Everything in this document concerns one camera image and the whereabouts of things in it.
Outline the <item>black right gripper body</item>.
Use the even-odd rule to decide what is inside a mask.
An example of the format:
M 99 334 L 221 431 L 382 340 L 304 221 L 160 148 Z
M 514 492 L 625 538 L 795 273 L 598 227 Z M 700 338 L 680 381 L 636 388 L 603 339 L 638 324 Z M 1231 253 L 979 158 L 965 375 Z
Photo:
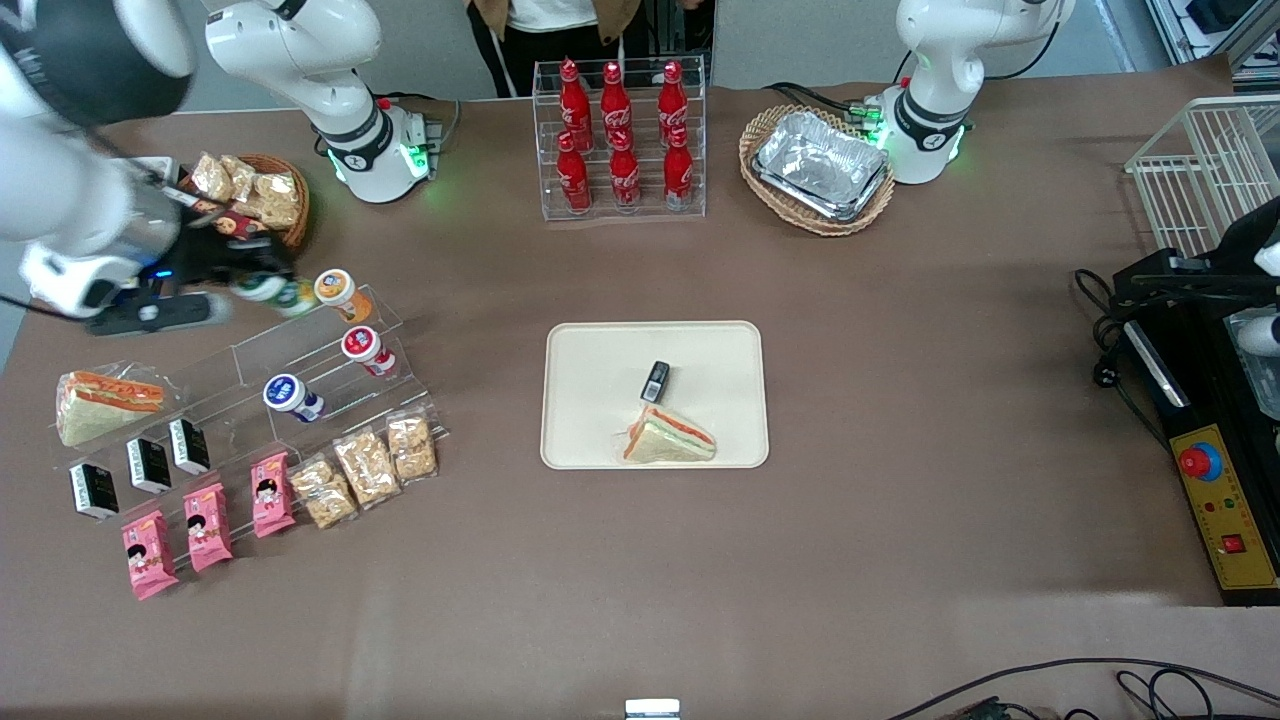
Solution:
M 255 270 L 256 238 L 225 234 L 214 225 L 180 224 L 160 258 L 160 283 L 174 292 L 188 284 L 232 284 Z

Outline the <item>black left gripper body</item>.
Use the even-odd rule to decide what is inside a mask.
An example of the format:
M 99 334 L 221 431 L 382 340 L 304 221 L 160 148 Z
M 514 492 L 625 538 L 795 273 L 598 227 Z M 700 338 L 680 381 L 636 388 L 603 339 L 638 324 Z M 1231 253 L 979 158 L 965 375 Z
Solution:
M 1274 269 L 1257 264 L 1258 251 L 1274 249 L 1277 252 L 1279 197 L 1268 200 L 1253 211 L 1233 222 L 1219 246 L 1213 250 L 1213 273 L 1220 275 L 1258 277 L 1268 284 L 1251 284 L 1234 281 L 1226 291 L 1219 292 L 1221 301 L 1276 301 L 1277 256 Z

